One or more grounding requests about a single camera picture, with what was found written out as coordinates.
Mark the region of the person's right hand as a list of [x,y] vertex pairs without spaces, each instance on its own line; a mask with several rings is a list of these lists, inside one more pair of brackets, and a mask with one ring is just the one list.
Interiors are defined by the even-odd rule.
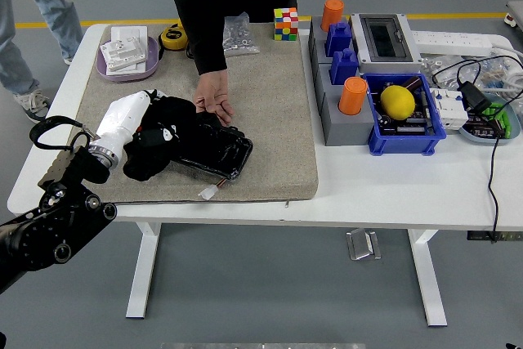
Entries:
[[215,114],[222,125],[230,124],[234,110],[228,97],[228,71],[201,74],[193,102],[197,113]]

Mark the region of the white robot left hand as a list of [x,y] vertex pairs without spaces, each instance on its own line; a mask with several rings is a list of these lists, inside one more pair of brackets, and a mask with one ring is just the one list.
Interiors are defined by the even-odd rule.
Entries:
[[175,141],[177,121],[192,110],[189,101],[144,90],[112,102],[89,145],[91,152],[118,155],[131,142],[153,147]]

